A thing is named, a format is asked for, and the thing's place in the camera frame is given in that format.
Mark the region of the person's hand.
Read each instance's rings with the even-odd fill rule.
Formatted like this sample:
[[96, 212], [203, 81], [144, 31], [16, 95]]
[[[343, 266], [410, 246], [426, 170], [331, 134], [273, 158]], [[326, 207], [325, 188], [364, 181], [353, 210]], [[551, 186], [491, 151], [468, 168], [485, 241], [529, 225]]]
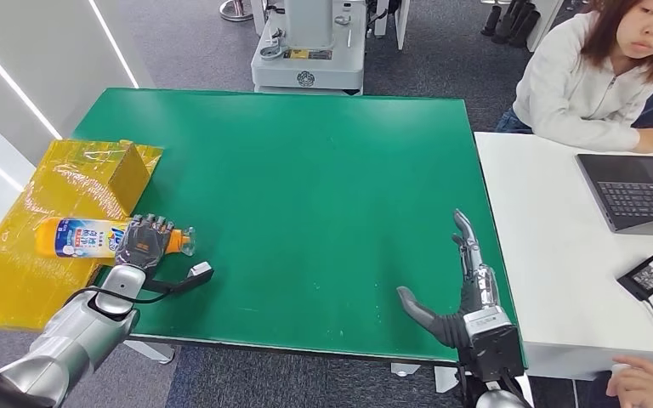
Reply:
[[653, 407], [653, 363], [627, 355], [616, 356], [613, 361], [627, 367], [610, 377], [606, 395], [617, 397], [620, 407]]

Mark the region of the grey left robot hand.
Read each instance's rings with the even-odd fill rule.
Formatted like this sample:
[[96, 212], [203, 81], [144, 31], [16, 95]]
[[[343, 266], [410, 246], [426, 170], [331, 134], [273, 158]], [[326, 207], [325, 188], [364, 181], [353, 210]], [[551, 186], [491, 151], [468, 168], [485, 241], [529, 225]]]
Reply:
[[165, 255], [174, 224], [152, 213], [136, 214], [129, 221], [115, 251], [115, 265], [127, 265], [149, 272]]

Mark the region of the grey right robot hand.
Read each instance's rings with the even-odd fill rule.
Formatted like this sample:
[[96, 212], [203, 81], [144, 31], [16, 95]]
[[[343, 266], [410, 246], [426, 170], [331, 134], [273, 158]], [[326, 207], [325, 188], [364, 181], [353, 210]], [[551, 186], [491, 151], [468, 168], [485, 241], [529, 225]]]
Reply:
[[471, 345], [465, 318], [483, 309], [496, 307], [499, 294], [493, 269], [484, 262], [480, 244], [467, 216], [460, 210], [453, 212], [453, 220], [460, 233], [452, 240], [457, 244], [463, 272], [460, 304], [456, 312], [436, 314], [423, 306], [405, 287], [396, 288], [403, 310], [437, 341], [451, 349]]

